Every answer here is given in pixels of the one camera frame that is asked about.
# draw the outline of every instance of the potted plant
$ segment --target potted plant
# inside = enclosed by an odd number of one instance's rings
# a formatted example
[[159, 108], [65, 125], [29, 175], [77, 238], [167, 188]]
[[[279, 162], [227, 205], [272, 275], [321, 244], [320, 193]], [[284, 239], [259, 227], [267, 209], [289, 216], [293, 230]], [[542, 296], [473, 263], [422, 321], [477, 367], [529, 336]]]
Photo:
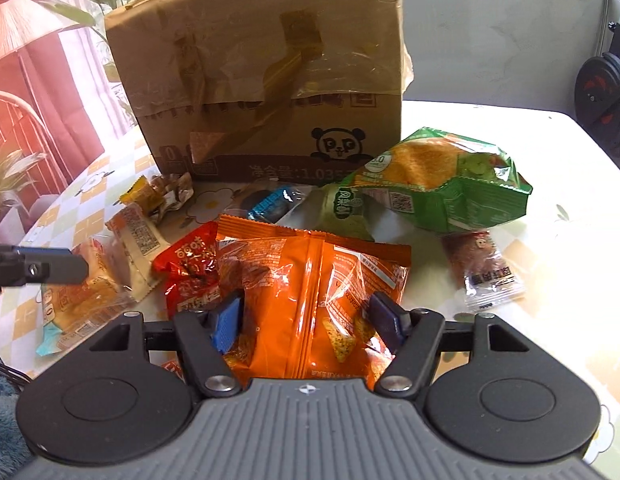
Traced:
[[18, 210], [25, 207], [18, 193], [34, 181], [27, 174], [45, 153], [23, 156], [21, 150], [8, 153], [0, 144], [0, 243], [17, 244], [25, 235]]

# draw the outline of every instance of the metal screw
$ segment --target metal screw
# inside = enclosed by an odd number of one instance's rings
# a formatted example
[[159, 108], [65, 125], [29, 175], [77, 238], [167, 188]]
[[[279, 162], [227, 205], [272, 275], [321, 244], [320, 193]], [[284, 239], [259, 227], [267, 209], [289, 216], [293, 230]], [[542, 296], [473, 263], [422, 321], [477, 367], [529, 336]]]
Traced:
[[402, 375], [390, 375], [379, 382], [384, 390], [389, 392], [405, 392], [412, 387], [412, 381]]
[[229, 392], [236, 387], [236, 381], [227, 375], [214, 375], [207, 378], [205, 387], [213, 392]]

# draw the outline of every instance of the cardboard box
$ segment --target cardboard box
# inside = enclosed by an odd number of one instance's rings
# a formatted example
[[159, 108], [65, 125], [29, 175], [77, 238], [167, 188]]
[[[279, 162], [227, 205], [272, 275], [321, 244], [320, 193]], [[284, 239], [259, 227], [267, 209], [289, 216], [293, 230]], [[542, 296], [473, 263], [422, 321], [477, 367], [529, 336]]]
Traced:
[[106, 16], [161, 171], [339, 180], [397, 143], [401, 0], [135, 0]]

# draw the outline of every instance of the table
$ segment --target table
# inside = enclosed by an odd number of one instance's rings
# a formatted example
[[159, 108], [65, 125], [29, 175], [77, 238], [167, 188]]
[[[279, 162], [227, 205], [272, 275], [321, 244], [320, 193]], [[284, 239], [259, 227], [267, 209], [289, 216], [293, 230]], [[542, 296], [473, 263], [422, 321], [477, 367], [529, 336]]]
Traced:
[[[605, 476], [619, 480], [620, 171], [576, 123], [554, 112], [404, 102], [404, 136], [421, 126], [497, 144], [535, 187], [527, 216], [492, 230], [528, 288], [525, 298], [494, 312], [595, 389], [602, 423], [586, 459]], [[133, 130], [75, 180], [24, 244], [72, 247], [103, 231], [104, 221], [120, 208], [114, 205], [119, 195], [139, 174], [156, 171], [140, 132]], [[215, 218], [237, 187], [197, 184], [195, 198], [180, 215], [166, 219], [161, 232], [175, 241], [196, 222]], [[292, 224], [302, 223], [301, 216], [302, 211]], [[389, 213], [373, 221], [372, 231], [378, 241], [409, 243], [413, 248], [405, 308], [432, 308], [448, 319], [461, 310], [437, 237], [416, 232]], [[37, 287], [26, 286], [0, 297], [0, 356], [32, 376], [58, 358], [34, 353], [43, 324], [37, 292]], [[164, 316], [161, 294], [159, 287], [141, 303], [146, 319]], [[462, 354], [444, 356], [439, 372], [464, 359]]]

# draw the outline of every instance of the blue fuzzy fabric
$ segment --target blue fuzzy fabric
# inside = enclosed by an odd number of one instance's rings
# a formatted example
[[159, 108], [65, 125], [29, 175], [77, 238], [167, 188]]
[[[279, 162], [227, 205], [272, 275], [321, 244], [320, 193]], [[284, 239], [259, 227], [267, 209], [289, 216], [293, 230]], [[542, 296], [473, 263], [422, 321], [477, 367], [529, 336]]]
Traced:
[[0, 376], [0, 480], [10, 478], [32, 458], [14, 418], [17, 399], [14, 386]]

